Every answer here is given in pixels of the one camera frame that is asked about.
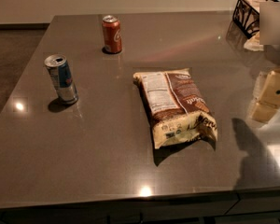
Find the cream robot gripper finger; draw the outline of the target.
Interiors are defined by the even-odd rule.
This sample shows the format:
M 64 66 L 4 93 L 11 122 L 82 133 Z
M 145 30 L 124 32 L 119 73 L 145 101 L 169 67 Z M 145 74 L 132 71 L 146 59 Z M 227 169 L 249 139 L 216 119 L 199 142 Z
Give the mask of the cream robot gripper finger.
M 253 90 L 250 117 L 267 123 L 280 108 L 280 67 L 268 73 L 260 72 Z

